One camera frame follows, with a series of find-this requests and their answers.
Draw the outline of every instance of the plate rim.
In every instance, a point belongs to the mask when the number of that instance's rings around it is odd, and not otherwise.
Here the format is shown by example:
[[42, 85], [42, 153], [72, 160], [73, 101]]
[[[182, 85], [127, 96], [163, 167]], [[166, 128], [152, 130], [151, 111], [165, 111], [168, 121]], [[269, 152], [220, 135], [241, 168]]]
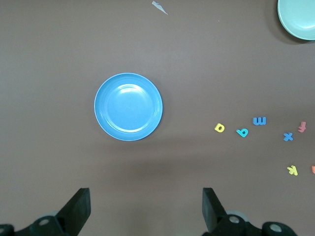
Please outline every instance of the plate rim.
[[[154, 88], [154, 90], [156, 90], [157, 98], [158, 98], [158, 100], [160, 101], [159, 107], [160, 107], [161, 112], [159, 112], [159, 113], [160, 113], [159, 116], [156, 116], [156, 117], [157, 117], [157, 120], [158, 120], [156, 126], [155, 126], [152, 130], [150, 129], [149, 132], [146, 132], [145, 135], [142, 135], [140, 138], [120, 138], [120, 137], [115, 137], [115, 135], [109, 133], [109, 132], [100, 124], [100, 122], [99, 122], [99, 120], [98, 120], [98, 117], [97, 117], [97, 114], [96, 114], [96, 99], [97, 99], [97, 97], [98, 97], [99, 92], [101, 91], [101, 89], [103, 88], [103, 86], [106, 84], [106, 82], [110, 81], [111, 79], [113, 79], [113, 78], [115, 78], [115, 77], [122, 76], [122, 75], [133, 75], [133, 76], [139, 77], [139, 78], [141, 78], [141, 79], [144, 79], [146, 82], [148, 82], [148, 83]], [[152, 134], [152, 133], [156, 130], [156, 128], [158, 127], [158, 125], [159, 125], [159, 123], [160, 123], [160, 121], [161, 121], [161, 119], [162, 119], [162, 115], [163, 115], [163, 100], [162, 100], [162, 96], [161, 96], [161, 94], [160, 94], [158, 88], [155, 86], [155, 84], [153, 84], [149, 79], [147, 79], [147, 78], [144, 77], [143, 75], [140, 75], [140, 74], [137, 74], [137, 73], [133, 73], [133, 72], [119, 73], [119, 74], [115, 74], [115, 75], [109, 77], [108, 79], [106, 79], [106, 80], [100, 85], [100, 87], [98, 88], [98, 90], [97, 90], [97, 92], [96, 92], [96, 95], [95, 95], [95, 98], [94, 98], [94, 114], [95, 114], [96, 120], [97, 120], [97, 122], [98, 122], [98, 125], [99, 125], [109, 136], [111, 136], [111, 137], [113, 137], [113, 138], [115, 138], [115, 139], [117, 139], [117, 140], [121, 140], [121, 141], [128, 141], [128, 142], [129, 142], [129, 141], [137, 141], [137, 140], [141, 140], [141, 139], [146, 138], [147, 136], [149, 136], [150, 134]]]

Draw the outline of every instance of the letter x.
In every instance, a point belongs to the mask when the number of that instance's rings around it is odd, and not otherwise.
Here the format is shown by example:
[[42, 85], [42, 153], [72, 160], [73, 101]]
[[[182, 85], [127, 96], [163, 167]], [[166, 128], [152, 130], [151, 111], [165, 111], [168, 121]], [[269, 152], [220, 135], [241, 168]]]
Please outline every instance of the letter x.
[[289, 141], [289, 140], [290, 141], [293, 140], [292, 133], [284, 133], [283, 135], [284, 135], [284, 139], [283, 140], [285, 140], [286, 142]]

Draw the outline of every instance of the letter d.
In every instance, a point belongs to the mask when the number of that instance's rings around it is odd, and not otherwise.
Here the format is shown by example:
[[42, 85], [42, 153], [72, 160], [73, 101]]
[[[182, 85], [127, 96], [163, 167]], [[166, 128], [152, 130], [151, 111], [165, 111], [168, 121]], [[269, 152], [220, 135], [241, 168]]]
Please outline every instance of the letter d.
[[218, 123], [215, 127], [215, 130], [218, 131], [219, 133], [222, 133], [224, 129], [225, 129], [224, 125], [220, 123]]

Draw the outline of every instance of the letter k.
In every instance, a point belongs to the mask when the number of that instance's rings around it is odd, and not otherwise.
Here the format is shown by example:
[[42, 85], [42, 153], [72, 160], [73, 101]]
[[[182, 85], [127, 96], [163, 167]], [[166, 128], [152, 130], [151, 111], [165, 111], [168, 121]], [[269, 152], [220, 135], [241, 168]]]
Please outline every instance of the letter k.
[[295, 175], [297, 176], [297, 170], [296, 170], [296, 167], [295, 166], [291, 166], [291, 167], [287, 167], [287, 169], [289, 170], [289, 174], [290, 175]]

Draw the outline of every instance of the blue plate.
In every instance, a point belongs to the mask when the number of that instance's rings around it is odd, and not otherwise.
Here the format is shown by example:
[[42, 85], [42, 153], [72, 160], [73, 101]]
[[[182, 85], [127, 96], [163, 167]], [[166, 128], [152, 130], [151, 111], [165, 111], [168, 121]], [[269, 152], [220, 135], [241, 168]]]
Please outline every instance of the blue plate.
[[143, 139], [158, 126], [163, 104], [158, 89], [147, 78], [122, 73], [98, 89], [94, 111], [99, 125], [110, 136], [124, 141]]
[[315, 40], [315, 0], [278, 0], [278, 15], [290, 34]]

